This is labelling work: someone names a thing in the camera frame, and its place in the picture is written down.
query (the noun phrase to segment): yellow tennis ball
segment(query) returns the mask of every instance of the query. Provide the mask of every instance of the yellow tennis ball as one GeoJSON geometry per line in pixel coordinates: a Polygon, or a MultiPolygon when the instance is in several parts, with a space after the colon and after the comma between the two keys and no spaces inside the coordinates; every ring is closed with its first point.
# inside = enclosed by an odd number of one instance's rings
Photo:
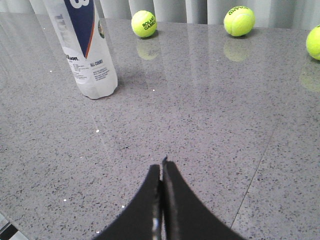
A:
{"type": "Polygon", "coordinates": [[[310,56],[320,60],[320,25],[309,32],[305,45],[310,56]]]}
{"type": "Polygon", "coordinates": [[[156,17],[146,10],[137,11],[132,17],[131,27],[137,36],[150,37],[157,29],[156,17]]]}
{"type": "Polygon", "coordinates": [[[231,8],[224,17],[223,24],[228,34],[240,37],[251,31],[255,25],[255,14],[246,6],[231,8]]]}

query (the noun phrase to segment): curtain fold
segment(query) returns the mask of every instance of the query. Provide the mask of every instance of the curtain fold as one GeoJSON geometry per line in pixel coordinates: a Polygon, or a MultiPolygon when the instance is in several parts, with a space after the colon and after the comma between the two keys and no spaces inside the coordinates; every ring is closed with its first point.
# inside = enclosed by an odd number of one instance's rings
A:
{"type": "MultiPolygon", "coordinates": [[[[94,0],[101,18],[131,19],[139,10],[158,22],[222,25],[232,7],[255,14],[255,27],[311,30],[320,25],[320,0],[94,0]]],[[[47,14],[42,0],[0,0],[0,12],[47,14]]]]}

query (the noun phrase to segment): granite table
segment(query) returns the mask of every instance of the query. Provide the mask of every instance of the granite table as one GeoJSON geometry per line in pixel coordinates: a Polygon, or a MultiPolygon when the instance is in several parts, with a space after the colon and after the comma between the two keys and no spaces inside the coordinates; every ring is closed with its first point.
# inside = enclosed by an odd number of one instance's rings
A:
{"type": "Polygon", "coordinates": [[[102,19],[114,94],[79,91],[45,15],[0,13],[0,213],[30,240],[90,240],[167,156],[247,239],[320,239],[320,62],[307,30],[102,19]]]}

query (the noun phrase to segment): wilson bottle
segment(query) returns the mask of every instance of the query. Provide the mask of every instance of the wilson bottle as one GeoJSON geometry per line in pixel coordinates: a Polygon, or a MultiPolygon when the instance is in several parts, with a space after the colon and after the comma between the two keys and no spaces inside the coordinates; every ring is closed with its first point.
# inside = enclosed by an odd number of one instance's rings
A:
{"type": "Polygon", "coordinates": [[[94,0],[43,0],[80,91],[91,99],[118,85],[94,0]]]}

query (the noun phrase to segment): black object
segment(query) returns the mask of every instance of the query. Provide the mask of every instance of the black object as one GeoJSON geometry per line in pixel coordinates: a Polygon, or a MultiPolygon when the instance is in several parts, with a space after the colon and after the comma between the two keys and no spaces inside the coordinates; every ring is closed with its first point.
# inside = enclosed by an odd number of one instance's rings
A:
{"type": "Polygon", "coordinates": [[[176,164],[151,165],[131,203],[94,240],[161,240],[162,210],[167,240],[245,240],[215,217],[192,192],[176,164]]]}
{"type": "Polygon", "coordinates": [[[94,240],[161,240],[161,188],[160,166],[151,165],[127,208],[94,240]]]}
{"type": "Polygon", "coordinates": [[[3,228],[0,229],[0,239],[9,240],[18,232],[15,226],[10,223],[7,223],[3,228]]]}
{"type": "Polygon", "coordinates": [[[245,240],[201,203],[172,161],[163,160],[167,240],[245,240]]]}

